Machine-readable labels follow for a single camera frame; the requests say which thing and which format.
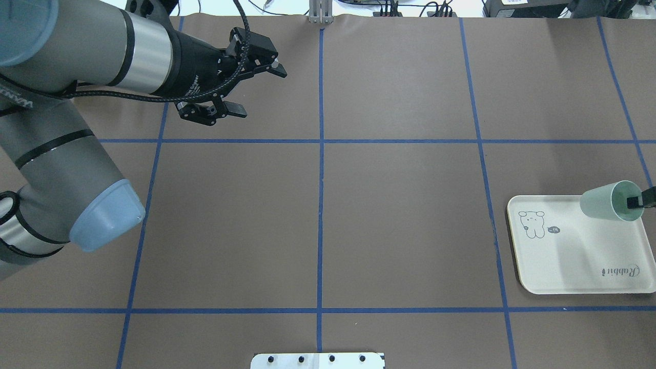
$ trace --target black device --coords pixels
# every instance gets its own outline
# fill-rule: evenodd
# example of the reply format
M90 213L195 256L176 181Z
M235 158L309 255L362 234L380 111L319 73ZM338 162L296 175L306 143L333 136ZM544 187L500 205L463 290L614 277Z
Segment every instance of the black device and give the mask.
M491 18L557 18L568 0L487 0L483 11Z

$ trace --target table surface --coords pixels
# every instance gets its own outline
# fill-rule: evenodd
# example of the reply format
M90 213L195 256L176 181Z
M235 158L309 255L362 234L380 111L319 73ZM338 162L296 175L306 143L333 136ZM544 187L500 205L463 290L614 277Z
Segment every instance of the table surface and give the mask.
M174 20L213 45L240 19ZM656 295L533 295L505 207L656 173L652 21L252 17L289 72L246 119L76 105L143 227L0 284L2 368L248 368L378 351L388 368L654 368ZM0 155L0 188L23 184ZM656 239L656 213L644 222Z

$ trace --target green cup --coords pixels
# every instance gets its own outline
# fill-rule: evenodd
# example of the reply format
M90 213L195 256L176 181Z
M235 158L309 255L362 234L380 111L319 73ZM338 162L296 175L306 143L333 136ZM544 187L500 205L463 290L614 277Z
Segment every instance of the green cup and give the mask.
M586 191L581 195L581 211L591 218L633 222L642 216L643 208L629 209L626 199L641 196L640 187L631 181L619 181Z

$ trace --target black band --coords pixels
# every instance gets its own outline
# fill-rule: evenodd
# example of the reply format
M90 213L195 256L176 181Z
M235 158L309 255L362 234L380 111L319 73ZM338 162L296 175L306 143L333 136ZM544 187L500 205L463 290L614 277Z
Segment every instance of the black band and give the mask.
M43 255L36 255L34 253L24 252L18 249L16 246L6 243L2 238L0 238L0 261L16 265L30 265L36 263L44 257L53 256L63 248L64 247L62 246L53 252L44 253Z
M121 10L121 13L123 14L123 19L125 19L125 27L127 28L127 45L125 46L125 58L123 59L123 65L121 65L119 73L111 82L107 84L107 86L116 86L121 83L121 81L123 81L123 78L125 78L127 72L130 70L130 66L132 65L132 58L134 57L134 24L132 23L132 18L130 18L126 11Z
M0 110L0 118L6 117L14 113L22 112L23 110L27 110L27 109L23 108L22 106L14 105L9 109Z
M61 137L57 137L54 140L50 140L46 142L45 144L42 144L41 146L38 146L36 148L33 148L32 150L26 152L23 154L20 158L16 159L14 164L16 164L16 167L20 170L20 168L23 167L23 165L31 162L32 160L38 158L39 156L45 154L46 152L58 148L59 146L62 146L63 144L67 144L71 141L81 139L83 137L88 137L88 136L93 136L93 132L90 129L82 129L80 131L75 131L68 133L67 135L63 135Z
M11 200L14 201L14 203L11 204L11 208L9 209L9 212L7 212L7 214L4 214L2 217L0 217L0 225L5 224L9 219L11 219L14 215L16 215L16 213L18 212L18 204L20 204L20 199L18 197L18 194L13 191L4 191L0 193L0 200L5 198L10 198Z
M70 242L70 241L55 241L55 240L51 240L50 238L47 238L46 236L43 236L43 235L41 235L40 233L38 233L38 232L37 232L34 228L32 228L32 226L29 225L28 222L25 220L25 217L23 217L23 214L20 212L20 208L18 208L18 211L16 211L16 219L18 219L18 222L20 223L20 225L22 225L23 228L25 228L25 230L26 230L29 234L31 234L32 236L34 236L34 238L36 238L36 239L38 239L38 240L41 240L41 241L44 241L44 242L48 242L49 244L54 244L54 245L63 245L63 244L67 244L68 242Z

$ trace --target silver metal ring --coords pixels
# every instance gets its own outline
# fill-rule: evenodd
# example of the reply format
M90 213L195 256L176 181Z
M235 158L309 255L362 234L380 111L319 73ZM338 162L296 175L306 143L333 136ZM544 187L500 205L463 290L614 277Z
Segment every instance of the silver metal ring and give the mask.
M132 13L129 15L134 25L134 55L127 74L117 87L152 93L169 76L173 46L161 24Z

